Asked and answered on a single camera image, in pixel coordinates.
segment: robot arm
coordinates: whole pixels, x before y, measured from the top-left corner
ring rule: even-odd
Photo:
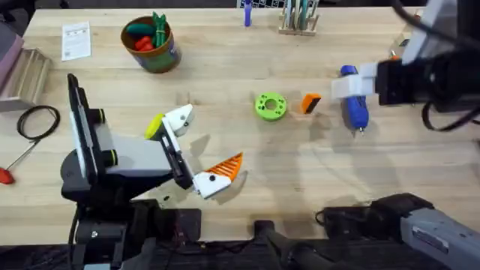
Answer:
[[[421,22],[450,35],[473,35],[464,17],[480,8],[475,1],[429,1]],[[480,104],[480,51],[414,30],[403,58],[363,64],[358,74],[336,79],[333,98],[379,95],[380,105],[432,103],[439,112],[471,110]]]

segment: wooden tabletop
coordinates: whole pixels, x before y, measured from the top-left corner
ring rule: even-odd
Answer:
[[[329,8],[316,37],[277,33],[279,10],[256,9],[245,28],[243,10],[164,12],[183,52],[165,74],[146,73],[128,54],[120,31],[151,10],[38,10],[25,47],[53,60],[42,104],[61,111],[54,135],[13,169],[16,184],[0,186],[0,245],[66,243],[74,203],[60,194],[60,166],[74,148],[68,119],[67,73],[78,76],[92,107],[104,108],[118,134],[141,137],[157,113],[192,103],[195,121],[180,138],[196,172],[244,152],[238,178],[214,199],[202,200],[174,183],[144,194],[165,207],[202,209],[202,238],[247,239],[257,219],[276,221],[289,237],[323,237],[314,212],[400,192],[430,200],[480,230],[479,152],[475,126],[454,133],[423,127],[421,107],[380,107],[369,97],[364,136],[344,126],[330,82],[341,65],[375,62],[404,24],[388,8]],[[89,21],[92,56],[61,61],[62,24]],[[288,111],[277,122],[255,115],[254,98],[278,92]],[[324,98],[313,115],[299,113],[304,94]],[[0,164],[28,145],[15,124],[21,112],[0,114]],[[441,125],[458,115],[433,115]],[[38,131],[45,121],[28,123]]]

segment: orange 3d printed part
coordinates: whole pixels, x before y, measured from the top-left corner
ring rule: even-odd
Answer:
[[[301,102],[301,112],[304,114],[312,113],[321,99],[322,96],[319,94],[307,94]]]
[[[219,176],[226,176],[233,182],[233,179],[235,179],[242,166],[242,157],[243,153],[237,154],[236,156],[207,169],[206,172],[214,173]]]

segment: black cable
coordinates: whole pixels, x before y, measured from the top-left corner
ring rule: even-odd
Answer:
[[[165,265],[165,268],[163,270],[168,270],[169,266],[170,266],[170,262],[172,261],[172,257],[173,257],[173,253],[172,251],[170,251],[170,254],[168,256],[168,259],[166,260],[166,265]]]
[[[366,218],[360,218],[360,217],[356,217],[356,216],[353,216],[351,214],[347,214],[346,212],[331,212],[330,215],[337,215],[341,218],[346,218],[348,220],[351,220],[351,221],[356,221],[356,222],[366,222],[367,219]],[[325,226],[325,222],[324,220],[320,220],[320,216],[323,216],[323,210],[322,211],[318,211],[317,213],[315,213],[315,221],[321,226],[321,227],[324,227]]]
[[[75,214],[73,215],[70,232],[68,233],[67,264],[70,270],[74,270],[74,265],[72,264],[72,247],[74,246],[75,229],[77,228],[78,215],[79,215],[79,206],[77,205],[75,209]]]
[[[239,254],[254,241],[255,241],[255,238],[248,241],[243,241],[242,243],[234,244],[231,246],[228,246],[226,244],[220,244],[218,242],[209,242],[209,243],[205,243],[205,249],[206,249],[205,251],[201,250],[201,251],[195,251],[195,252],[181,252],[181,251],[178,251],[178,249],[176,248],[171,248],[164,244],[159,244],[159,245],[170,252],[173,252],[175,254],[182,255],[182,256],[214,256],[218,254],[223,254],[225,252],[229,252],[231,254]],[[200,243],[196,243],[196,242],[191,242],[191,244],[201,246]]]
[[[40,135],[37,135],[37,136],[29,136],[24,131],[26,120],[32,113],[36,113],[39,110],[48,110],[54,118],[53,124],[44,133],[42,133]],[[22,136],[22,137],[24,137],[28,140],[31,140],[34,143],[38,143],[42,139],[44,139],[45,137],[48,137],[50,134],[53,133],[53,131],[55,131],[57,129],[57,127],[59,126],[59,123],[60,123],[60,118],[61,118],[60,117],[60,112],[52,106],[47,106],[47,105],[34,106],[30,109],[27,109],[20,116],[20,118],[18,119],[18,122],[16,123],[16,132],[18,132],[20,134],[20,136]]]
[[[426,128],[431,131],[439,131],[439,132],[449,132],[456,130],[457,128],[461,128],[464,125],[473,122],[474,124],[478,125],[479,121],[475,120],[478,116],[480,116],[480,107],[473,109],[466,115],[460,117],[457,121],[445,126],[445,127],[434,127],[430,122],[430,108],[432,106],[431,101],[427,102],[421,111],[421,119],[423,120],[423,124]]]
[[[411,26],[422,30],[423,32],[427,33],[428,35],[436,36],[437,38],[443,39],[444,41],[448,41],[451,44],[457,45],[459,47],[467,47],[470,49],[480,51],[480,42],[471,38],[471,37],[462,37],[458,36],[455,37],[451,34],[445,33],[444,31],[440,31],[439,29],[435,29],[429,25],[424,24],[419,19],[415,18],[414,16],[410,15],[405,9],[404,6],[401,4],[400,0],[391,0],[391,7],[395,11],[395,13],[402,18],[405,22],[410,24]]]
[[[435,29],[431,26],[425,25],[419,19],[415,18],[414,16],[410,15],[405,9],[404,6],[401,4],[400,0],[391,0],[391,6],[393,7],[395,13],[402,18],[405,22],[410,24],[417,29],[420,29],[427,33],[428,35],[436,36],[437,38],[443,39],[444,41],[448,41],[451,44],[454,44],[459,47],[467,47],[470,49],[480,51],[480,42],[471,37],[462,37],[458,36],[455,37],[453,35],[447,34],[443,31]],[[431,101],[427,102],[421,111],[421,118],[423,120],[424,126],[431,130],[431,131],[439,131],[439,132],[449,132],[456,130],[458,128],[463,127],[464,125],[472,122],[475,125],[480,125],[480,121],[475,120],[477,116],[480,115],[480,107],[471,110],[465,116],[459,118],[457,121],[445,126],[445,127],[434,127],[430,121],[430,108],[431,108]]]

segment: yellow part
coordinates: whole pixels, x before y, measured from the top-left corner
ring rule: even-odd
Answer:
[[[112,153],[112,166],[115,166],[117,164],[117,160],[115,158],[115,152],[113,150],[110,150],[110,152]]]
[[[162,125],[162,118],[165,115],[163,113],[159,113],[151,120],[150,124],[147,127],[147,130],[145,131],[145,139],[150,140],[155,133],[158,131],[158,128]]]

